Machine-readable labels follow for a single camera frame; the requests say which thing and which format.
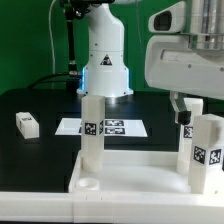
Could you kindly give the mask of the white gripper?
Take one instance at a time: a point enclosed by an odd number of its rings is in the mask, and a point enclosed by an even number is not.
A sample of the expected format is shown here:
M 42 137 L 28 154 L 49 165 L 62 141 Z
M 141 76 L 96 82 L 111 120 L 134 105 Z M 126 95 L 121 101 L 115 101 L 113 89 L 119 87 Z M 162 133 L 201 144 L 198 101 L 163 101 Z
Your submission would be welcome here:
M 181 125 L 191 121 L 184 93 L 224 100 L 224 51 L 192 50 L 188 44 L 184 35 L 155 35 L 145 58 L 147 84 L 171 91 L 175 122 Z

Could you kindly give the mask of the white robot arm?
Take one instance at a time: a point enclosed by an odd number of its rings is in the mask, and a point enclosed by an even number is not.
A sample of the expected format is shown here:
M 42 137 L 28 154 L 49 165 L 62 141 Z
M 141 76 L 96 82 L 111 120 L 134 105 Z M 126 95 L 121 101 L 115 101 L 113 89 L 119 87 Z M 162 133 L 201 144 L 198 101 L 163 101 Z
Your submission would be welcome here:
M 123 62 L 124 26 L 112 15 L 118 0 L 81 0 L 88 18 L 89 59 L 83 92 L 109 98 L 132 93 Z M 149 18 L 145 54 L 147 84 L 168 90 L 176 121 L 186 125 L 187 94 L 224 100 L 224 0 L 179 0 Z

